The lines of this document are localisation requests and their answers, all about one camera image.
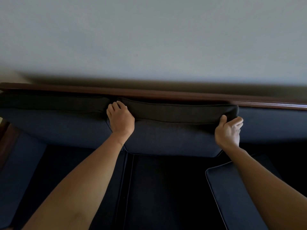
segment hand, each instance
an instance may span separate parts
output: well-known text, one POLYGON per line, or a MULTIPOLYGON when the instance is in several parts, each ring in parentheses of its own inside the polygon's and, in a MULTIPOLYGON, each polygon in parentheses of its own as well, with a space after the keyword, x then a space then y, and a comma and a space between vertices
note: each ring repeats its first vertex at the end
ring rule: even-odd
POLYGON ((215 142, 222 150, 230 147, 238 147, 240 142, 240 128, 243 126, 243 119, 236 117, 227 123, 226 115, 222 115, 220 124, 215 129, 215 142))
POLYGON ((134 131, 134 117, 120 101, 109 104, 106 114, 109 117, 113 134, 119 137, 120 142, 124 144, 134 131))

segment sofa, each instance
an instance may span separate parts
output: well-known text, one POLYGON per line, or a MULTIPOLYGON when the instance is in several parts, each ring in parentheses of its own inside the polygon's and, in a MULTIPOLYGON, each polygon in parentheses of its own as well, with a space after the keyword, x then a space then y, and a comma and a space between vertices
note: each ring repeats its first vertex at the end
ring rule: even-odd
POLYGON ((108 104, 135 117, 90 229, 267 229, 214 141, 241 116, 240 146, 307 195, 307 104, 274 98, 0 84, 0 229, 21 229, 56 185, 111 134, 108 104))

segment finger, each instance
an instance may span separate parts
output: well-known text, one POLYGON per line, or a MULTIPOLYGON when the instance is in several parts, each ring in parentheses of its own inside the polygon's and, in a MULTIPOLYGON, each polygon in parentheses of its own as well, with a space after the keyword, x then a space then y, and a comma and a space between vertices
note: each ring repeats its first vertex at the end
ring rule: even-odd
POLYGON ((226 122, 227 122, 227 116, 222 115, 222 117, 220 118, 219 126, 224 126, 226 122))
POLYGON ((239 123, 238 125, 236 125, 236 127, 240 130, 240 128, 243 126, 243 123, 239 123))
POLYGON ((119 110, 119 106, 117 105, 116 102, 113 102, 112 106, 113 106, 113 108, 114 108, 115 111, 116 111, 116 110, 119 110))
POLYGON ((117 101, 116 103, 119 105, 121 109, 127 108, 125 104, 123 104, 121 101, 117 101))
POLYGON ((240 116, 238 116, 238 117, 236 117, 235 119, 229 121, 228 124, 229 124, 230 126, 235 126, 235 125, 238 125, 238 124, 240 124, 240 123, 242 123, 242 122, 243 122, 243 119, 242 119, 240 116))
POLYGON ((109 104, 109 105, 108 105, 108 110, 109 110, 109 112, 110 112, 111 114, 114 112, 114 108, 113 108, 112 104, 109 104))
POLYGON ((109 109, 106 110, 106 115, 108 116, 109 119, 111 119, 111 112, 109 111, 109 109))

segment forearm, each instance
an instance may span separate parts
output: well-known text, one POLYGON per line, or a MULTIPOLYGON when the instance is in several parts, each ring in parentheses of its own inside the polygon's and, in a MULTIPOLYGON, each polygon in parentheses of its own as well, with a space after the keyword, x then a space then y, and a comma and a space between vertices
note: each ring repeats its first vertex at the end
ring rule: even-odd
POLYGON ((89 227, 113 174, 125 140, 112 134, 72 170, 37 209, 24 229, 89 227))
POLYGON ((224 150, 270 229, 306 229, 307 198, 274 176, 239 147, 224 150))

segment wall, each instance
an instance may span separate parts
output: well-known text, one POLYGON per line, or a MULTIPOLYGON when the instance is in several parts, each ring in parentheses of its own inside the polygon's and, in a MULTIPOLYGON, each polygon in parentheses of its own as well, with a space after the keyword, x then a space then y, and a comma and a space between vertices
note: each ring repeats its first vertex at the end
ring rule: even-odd
POLYGON ((0 66, 28 82, 300 97, 306 19, 307 0, 0 0, 0 66))

